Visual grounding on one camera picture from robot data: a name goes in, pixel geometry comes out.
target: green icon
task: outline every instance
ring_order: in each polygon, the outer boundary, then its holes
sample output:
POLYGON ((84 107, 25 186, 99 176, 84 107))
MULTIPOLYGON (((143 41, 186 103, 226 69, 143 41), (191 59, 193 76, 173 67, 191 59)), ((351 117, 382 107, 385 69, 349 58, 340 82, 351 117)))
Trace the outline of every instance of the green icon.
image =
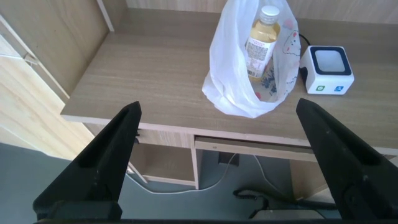
POLYGON ((317 91, 323 91, 325 89, 325 86, 318 86, 317 91))

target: plastic bottle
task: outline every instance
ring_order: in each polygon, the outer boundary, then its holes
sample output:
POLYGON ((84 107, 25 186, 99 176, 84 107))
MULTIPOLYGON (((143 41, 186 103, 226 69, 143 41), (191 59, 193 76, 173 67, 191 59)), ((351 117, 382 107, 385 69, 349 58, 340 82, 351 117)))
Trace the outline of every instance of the plastic bottle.
POLYGON ((257 20, 251 29, 250 37, 246 42, 248 51, 248 75, 250 80, 259 82, 266 65, 272 57, 275 43, 280 32, 277 23, 279 9, 275 6, 264 6, 261 9, 260 19, 257 20))

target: white plastic bag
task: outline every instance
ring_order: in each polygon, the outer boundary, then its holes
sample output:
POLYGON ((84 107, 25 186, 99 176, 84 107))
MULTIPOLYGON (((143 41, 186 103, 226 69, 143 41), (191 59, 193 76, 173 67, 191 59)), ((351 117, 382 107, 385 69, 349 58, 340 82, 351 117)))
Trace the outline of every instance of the white plastic bag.
POLYGON ((202 91, 225 114, 256 118, 275 109, 295 85, 299 28, 286 0, 228 0, 210 46, 210 71, 202 91), (244 47, 261 8, 279 8, 280 33, 261 83, 251 84, 244 47))

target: wooden wall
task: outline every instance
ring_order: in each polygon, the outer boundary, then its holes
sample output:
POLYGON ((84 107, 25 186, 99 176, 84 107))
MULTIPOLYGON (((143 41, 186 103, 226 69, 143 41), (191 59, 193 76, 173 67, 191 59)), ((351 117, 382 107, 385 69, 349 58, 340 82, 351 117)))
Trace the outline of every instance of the wooden wall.
POLYGON ((109 31, 96 0, 2 0, 0 15, 45 68, 50 78, 43 79, 64 94, 64 101, 109 31))
POLYGON ((75 158, 93 134, 60 112, 108 32, 96 0, 0 1, 0 142, 75 158))
MULTIPOLYGON (((226 0, 127 0, 129 7, 221 12, 226 0)), ((398 24, 397 0, 287 0, 298 18, 398 24)))
POLYGON ((83 124, 60 116, 64 102, 2 36, 0 74, 0 142, 74 159, 93 139, 83 124))

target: white device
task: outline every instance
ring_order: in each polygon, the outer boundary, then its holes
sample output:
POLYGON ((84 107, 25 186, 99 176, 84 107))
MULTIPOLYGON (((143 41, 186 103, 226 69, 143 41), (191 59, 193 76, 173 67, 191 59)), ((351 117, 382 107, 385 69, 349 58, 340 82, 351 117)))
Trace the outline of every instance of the white device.
POLYGON ((308 46, 300 73, 309 94, 343 95, 354 82, 343 47, 308 46))

